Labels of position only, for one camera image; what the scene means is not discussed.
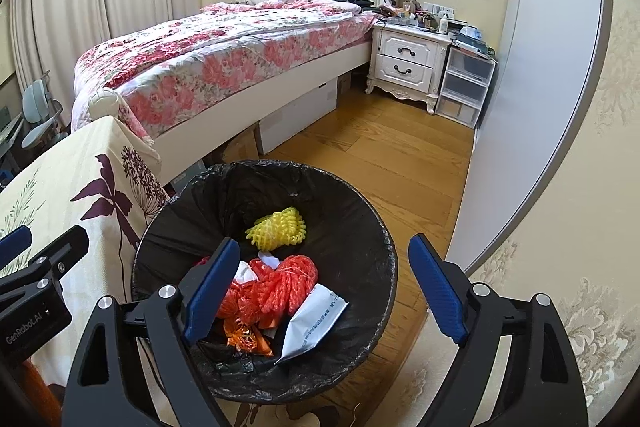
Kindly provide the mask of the orange foil wrapper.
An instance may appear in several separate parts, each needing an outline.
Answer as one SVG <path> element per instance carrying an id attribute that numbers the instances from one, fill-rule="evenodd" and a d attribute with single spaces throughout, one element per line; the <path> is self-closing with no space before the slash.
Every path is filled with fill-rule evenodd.
<path id="1" fill-rule="evenodd" d="M 236 351 L 264 357 L 273 356 L 269 343 L 260 330 L 254 325 L 243 323 L 239 317 L 224 319 L 224 335 L 227 337 L 227 345 Z"/>

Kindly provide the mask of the white plastic bag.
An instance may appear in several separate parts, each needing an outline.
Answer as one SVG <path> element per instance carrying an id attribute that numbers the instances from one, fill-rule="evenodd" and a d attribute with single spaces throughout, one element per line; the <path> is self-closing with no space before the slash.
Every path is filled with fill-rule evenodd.
<path id="1" fill-rule="evenodd" d="M 259 280 L 259 277 L 254 272 L 249 263 L 241 260 L 239 262 L 238 269 L 235 272 L 235 276 L 233 277 L 235 283 L 239 285 L 243 285 L 250 282 L 255 282 Z"/>

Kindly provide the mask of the red plastic bag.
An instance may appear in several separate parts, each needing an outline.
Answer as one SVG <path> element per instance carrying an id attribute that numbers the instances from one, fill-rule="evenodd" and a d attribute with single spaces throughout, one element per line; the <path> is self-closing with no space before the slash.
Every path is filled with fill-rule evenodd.
<path id="1" fill-rule="evenodd" d="M 257 281 L 239 285 L 232 280 L 216 313 L 217 319 L 239 317 L 247 325 L 255 325 L 258 329 L 274 329 L 282 319 L 262 318 L 254 291 Z"/>

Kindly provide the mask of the black lined trash bin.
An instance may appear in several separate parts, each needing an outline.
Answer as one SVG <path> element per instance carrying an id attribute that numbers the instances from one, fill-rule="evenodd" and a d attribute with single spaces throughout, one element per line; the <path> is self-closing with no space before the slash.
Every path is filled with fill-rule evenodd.
<path id="1" fill-rule="evenodd" d="M 234 402 L 283 404 L 331 389 L 381 338 L 398 259 L 383 220 L 355 187 L 296 162 L 248 160 L 194 178 L 151 221 L 134 256 L 131 294 L 180 283 L 224 239 L 250 266 L 191 355 L 207 390 Z M 302 294 L 320 284 L 345 310 L 309 351 L 285 359 Z"/>

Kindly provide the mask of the cluttered study desk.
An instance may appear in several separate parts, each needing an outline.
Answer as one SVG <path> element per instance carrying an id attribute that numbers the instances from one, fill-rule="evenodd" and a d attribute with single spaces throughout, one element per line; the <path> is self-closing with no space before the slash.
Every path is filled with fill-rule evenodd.
<path id="1" fill-rule="evenodd" d="M 22 170 L 13 154 L 13 147 L 23 133 L 24 124 L 23 113 L 18 113 L 1 129 L 1 169 L 9 171 L 12 176 Z"/>

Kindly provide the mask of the pale green desk chair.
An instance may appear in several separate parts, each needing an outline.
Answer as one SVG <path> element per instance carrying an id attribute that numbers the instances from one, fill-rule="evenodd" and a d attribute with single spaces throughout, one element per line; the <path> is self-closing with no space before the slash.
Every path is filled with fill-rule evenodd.
<path id="1" fill-rule="evenodd" d="M 23 92 L 23 115 L 30 126 L 22 141 L 23 150 L 49 148 L 68 135 L 61 118 L 63 106 L 53 98 L 47 79 L 48 76 L 36 79 Z"/>

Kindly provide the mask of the pink floral quilt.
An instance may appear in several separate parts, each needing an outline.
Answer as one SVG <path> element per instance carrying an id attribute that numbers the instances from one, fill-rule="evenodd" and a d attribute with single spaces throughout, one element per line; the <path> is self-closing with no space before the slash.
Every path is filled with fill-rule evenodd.
<path id="1" fill-rule="evenodd" d="M 218 2 L 101 42 L 75 65 L 70 127 L 101 118 L 105 94 L 111 115 L 151 142 L 231 95 L 368 40 L 377 19 L 336 0 Z"/>

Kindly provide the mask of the white tufted bed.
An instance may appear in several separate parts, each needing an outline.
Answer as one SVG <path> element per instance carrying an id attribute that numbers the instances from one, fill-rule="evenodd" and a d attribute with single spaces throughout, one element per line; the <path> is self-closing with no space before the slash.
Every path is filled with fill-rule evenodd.
<path id="1" fill-rule="evenodd" d="M 385 0 L 234 0 L 111 38 L 74 69 L 73 131 L 103 117 L 169 181 L 252 124 L 367 63 Z"/>

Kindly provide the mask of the brown cardboard box under bed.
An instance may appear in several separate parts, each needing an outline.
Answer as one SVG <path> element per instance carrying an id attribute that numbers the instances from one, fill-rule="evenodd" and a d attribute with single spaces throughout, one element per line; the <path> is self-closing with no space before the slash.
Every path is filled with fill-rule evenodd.
<path id="1" fill-rule="evenodd" d="M 229 162 L 242 160 L 257 160 L 259 158 L 258 144 L 256 141 L 257 126 L 250 126 L 235 135 L 226 143 L 218 146 L 207 158 L 211 164 L 229 164 Z"/>

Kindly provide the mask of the yellow foam fruit net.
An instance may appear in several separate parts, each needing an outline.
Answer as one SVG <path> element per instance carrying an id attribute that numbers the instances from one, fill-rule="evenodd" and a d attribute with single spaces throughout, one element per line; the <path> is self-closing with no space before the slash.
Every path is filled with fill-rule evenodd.
<path id="1" fill-rule="evenodd" d="M 245 234 L 252 245 L 266 253 L 283 246 L 303 243 L 306 223 L 297 209 L 288 207 L 256 220 Z"/>

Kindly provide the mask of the white cardboard box under bed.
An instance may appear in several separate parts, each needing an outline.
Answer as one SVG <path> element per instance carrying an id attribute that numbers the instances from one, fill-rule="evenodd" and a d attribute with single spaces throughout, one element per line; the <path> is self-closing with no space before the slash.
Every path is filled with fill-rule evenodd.
<path id="1" fill-rule="evenodd" d="M 319 119 L 333 112 L 337 106 L 337 79 L 296 98 L 271 113 L 258 124 L 258 144 L 262 154 L 268 154 Z"/>

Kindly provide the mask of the white wardrobe door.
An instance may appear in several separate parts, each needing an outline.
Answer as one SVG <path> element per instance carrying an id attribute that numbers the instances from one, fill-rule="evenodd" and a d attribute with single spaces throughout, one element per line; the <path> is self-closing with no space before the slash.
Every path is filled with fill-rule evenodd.
<path id="1" fill-rule="evenodd" d="M 509 0 L 499 72 L 446 257 L 479 267 L 553 178 L 600 78 L 613 0 Z"/>

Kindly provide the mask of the clear plastic drawer unit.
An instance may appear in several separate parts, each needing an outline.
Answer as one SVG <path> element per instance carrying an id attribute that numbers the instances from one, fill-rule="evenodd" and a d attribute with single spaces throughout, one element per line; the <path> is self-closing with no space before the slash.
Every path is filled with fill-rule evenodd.
<path id="1" fill-rule="evenodd" d="M 465 46 L 449 48 L 435 114 L 475 129 L 488 98 L 497 62 Z"/>

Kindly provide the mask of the white two-drawer nightstand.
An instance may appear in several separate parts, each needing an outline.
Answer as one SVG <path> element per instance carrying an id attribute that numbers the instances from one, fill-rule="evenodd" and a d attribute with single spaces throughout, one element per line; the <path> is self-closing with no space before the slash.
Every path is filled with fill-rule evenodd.
<path id="1" fill-rule="evenodd" d="M 364 92 L 380 89 L 400 101 L 421 102 L 434 115 L 450 46 L 448 35 L 378 20 Z"/>

